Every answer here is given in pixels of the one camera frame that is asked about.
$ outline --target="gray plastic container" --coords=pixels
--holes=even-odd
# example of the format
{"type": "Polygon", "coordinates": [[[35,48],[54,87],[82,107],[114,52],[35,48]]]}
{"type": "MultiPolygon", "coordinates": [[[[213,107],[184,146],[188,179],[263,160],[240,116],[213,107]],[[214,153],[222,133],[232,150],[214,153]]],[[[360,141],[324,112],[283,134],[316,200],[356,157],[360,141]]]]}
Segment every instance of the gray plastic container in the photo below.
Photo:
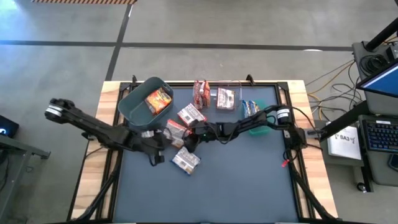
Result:
{"type": "Polygon", "coordinates": [[[133,125],[138,128],[147,128],[155,124],[163,115],[173,107],[173,89],[158,77],[148,78],[141,83],[130,94],[119,102],[119,112],[133,125]],[[158,115],[153,115],[145,99],[160,87],[171,97],[172,101],[158,115]]]}

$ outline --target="gray floor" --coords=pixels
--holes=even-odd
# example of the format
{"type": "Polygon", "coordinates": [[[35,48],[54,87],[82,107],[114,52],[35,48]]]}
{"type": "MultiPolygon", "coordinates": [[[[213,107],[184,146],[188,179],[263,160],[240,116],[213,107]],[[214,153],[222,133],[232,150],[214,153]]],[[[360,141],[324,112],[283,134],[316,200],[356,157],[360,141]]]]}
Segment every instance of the gray floor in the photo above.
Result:
{"type": "MultiPolygon", "coordinates": [[[[33,4],[0,0],[0,40],[115,42],[126,6],[33,4]]],[[[125,42],[350,46],[369,40],[397,16],[393,0],[141,0],[125,42]]],[[[32,161],[12,217],[28,223],[66,219],[87,142],[81,131],[44,118],[51,98],[67,98],[94,114],[112,47],[0,46],[0,114],[21,124],[23,142],[52,151],[32,161]]],[[[352,59],[350,52],[122,48],[113,80],[302,79],[310,81],[352,59]]],[[[358,76],[353,67],[352,76],[358,76]]],[[[320,88],[330,77],[307,87],[320,88]]],[[[349,84],[347,72],[332,83],[349,84]]],[[[327,86],[316,95],[327,97],[327,86]]],[[[325,106],[348,109],[348,100],[325,106]]],[[[330,118],[340,112],[327,111],[330,118]]],[[[327,166],[339,216],[396,223],[398,189],[362,194],[346,167],[327,166]]]]}

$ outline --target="computer monitor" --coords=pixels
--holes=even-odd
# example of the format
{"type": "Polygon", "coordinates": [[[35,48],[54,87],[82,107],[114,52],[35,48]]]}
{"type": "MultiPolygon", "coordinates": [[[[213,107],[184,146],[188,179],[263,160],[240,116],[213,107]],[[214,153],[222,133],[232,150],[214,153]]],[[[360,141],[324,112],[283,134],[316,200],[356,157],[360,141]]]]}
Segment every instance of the computer monitor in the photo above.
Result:
{"type": "Polygon", "coordinates": [[[398,59],[359,82],[356,88],[398,98],[398,59]]]}

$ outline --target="wooden board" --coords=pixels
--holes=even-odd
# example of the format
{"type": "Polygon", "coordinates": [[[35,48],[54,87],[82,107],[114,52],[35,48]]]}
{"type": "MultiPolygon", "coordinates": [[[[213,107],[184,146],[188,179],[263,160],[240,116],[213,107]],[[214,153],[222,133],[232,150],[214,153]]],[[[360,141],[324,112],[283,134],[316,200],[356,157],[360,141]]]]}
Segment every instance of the wooden board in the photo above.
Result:
{"type": "MultiPolygon", "coordinates": [[[[170,81],[169,83],[178,82],[192,82],[192,81],[170,81]]],[[[313,118],[310,109],[310,103],[308,102],[307,92],[305,90],[304,81],[302,80],[281,80],[281,81],[269,81],[261,80],[257,82],[287,82],[289,84],[290,99],[294,107],[301,109],[312,121],[313,118]]],[[[101,97],[99,99],[98,110],[96,118],[112,124],[114,118],[114,112],[116,109],[116,102],[119,93],[120,82],[104,82],[101,97]]],[[[312,128],[307,118],[298,111],[294,111],[297,126],[301,128],[312,128]]],[[[319,146],[319,142],[314,139],[308,140],[309,144],[319,146]]],[[[99,147],[97,142],[91,142],[88,146],[88,152],[91,152],[99,147]]],[[[322,152],[315,147],[308,147],[303,151],[303,158],[305,168],[307,172],[308,182],[311,191],[315,194],[320,203],[326,208],[326,210],[337,217],[337,211],[331,192],[328,175],[326,173],[326,167],[323,162],[322,152]]],[[[80,184],[78,186],[78,192],[76,200],[73,205],[72,218],[76,218],[81,215],[85,208],[93,201],[95,195],[98,193],[101,185],[101,180],[104,171],[106,158],[106,149],[101,150],[92,154],[87,158],[83,165],[83,171],[81,174],[80,184]]],[[[308,217],[307,203],[302,190],[299,190],[300,202],[303,208],[304,217],[308,217]]],[[[106,203],[104,205],[104,211],[108,208],[109,192],[106,197],[106,203]]]]}

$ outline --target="wooden table frame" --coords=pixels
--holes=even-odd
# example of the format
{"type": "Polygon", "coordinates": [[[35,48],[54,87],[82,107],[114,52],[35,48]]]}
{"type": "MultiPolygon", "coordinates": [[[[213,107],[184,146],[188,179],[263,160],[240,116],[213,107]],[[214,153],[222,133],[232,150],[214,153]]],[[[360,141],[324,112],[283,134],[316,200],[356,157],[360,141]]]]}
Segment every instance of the wooden table frame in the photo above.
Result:
{"type": "MultiPolygon", "coordinates": [[[[242,85],[246,86],[251,84],[249,81],[240,82],[242,85]]],[[[193,81],[171,81],[167,83],[172,86],[179,86],[188,84],[192,85],[193,81]]],[[[305,91],[303,81],[256,81],[256,83],[275,85],[275,89],[279,89],[279,92],[276,94],[280,97],[278,101],[301,109],[310,117],[313,123],[307,92],[305,91]]],[[[113,125],[122,123],[123,118],[119,115],[116,107],[123,95],[128,94],[128,92],[133,89],[131,88],[131,84],[131,82],[104,82],[96,118],[113,125]]],[[[311,128],[310,123],[304,115],[301,113],[294,113],[294,116],[298,127],[311,128]]],[[[308,139],[307,141],[310,144],[319,146],[319,142],[314,139],[308,139]]],[[[86,153],[90,153],[98,147],[98,142],[89,142],[86,153]]],[[[101,185],[109,177],[109,173],[114,169],[116,159],[121,159],[122,153],[123,152],[119,153],[117,151],[107,151],[106,149],[102,149],[83,161],[70,212],[68,214],[68,220],[71,218],[77,218],[84,212],[87,206],[95,198],[95,195],[99,192],[101,185]]],[[[300,151],[298,153],[298,159],[295,160],[295,166],[321,204],[330,214],[337,217],[326,168],[323,163],[322,152],[314,147],[308,147],[305,150],[300,151]]],[[[319,218],[319,214],[315,212],[312,206],[308,203],[302,189],[296,183],[292,184],[292,187],[294,194],[297,196],[297,198],[295,198],[297,215],[301,218],[319,218]]],[[[103,203],[97,209],[92,218],[105,218],[108,219],[108,221],[111,221],[111,217],[113,217],[114,212],[113,198],[116,196],[116,189],[117,186],[111,187],[107,192],[103,203]]]]}

